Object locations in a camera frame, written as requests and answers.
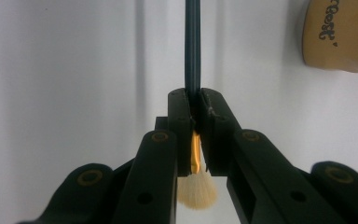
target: white backdrop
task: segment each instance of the white backdrop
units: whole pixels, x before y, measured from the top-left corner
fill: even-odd
[[[307,67],[307,0],[201,1],[202,86],[294,165],[358,171],[358,74]],[[184,1],[0,1],[0,224],[37,218],[78,166],[133,158],[184,87]],[[177,223],[239,223],[225,187]]]

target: black plastic part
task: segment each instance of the black plastic part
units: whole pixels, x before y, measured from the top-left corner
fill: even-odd
[[[232,137],[241,126],[218,91],[203,88],[198,111],[197,127],[208,169],[211,175],[227,176],[232,160]]]
[[[200,0],[186,0],[185,87],[190,107],[198,104],[200,72]]]
[[[56,190],[41,217],[21,224],[108,223],[131,164],[129,161],[114,172],[95,163],[75,169]]]
[[[358,173],[350,167],[325,161],[313,165],[310,174],[322,195],[348,223],[358,223]]]
[[[168,130],[168,117],[156,117],[155,130]]]
[[[171,91],[168,94],[168,130],[176,134],[178,139],[178,175],[191,174],[191,136],[194,122],[185,89]]]
[[[144,136],[111,223],[175,222],[176,142],[168,131]]]
[[[242,130],[234,139],[235,163],[227,184],[247,187],[230,187],[229,193],[239,204],[254,199],[239,196],[255,196],[255,206],[241,208],[249,211],[237,209],[240,217],[249,223],[346,223],[264,134]]]

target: brush bristles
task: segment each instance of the brush bristles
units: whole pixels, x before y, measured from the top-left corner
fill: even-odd
[[[196,175],[178,177],[177,201],[192,209],[206,209],[214,204],[217,191],[209,173],[200,167]]]

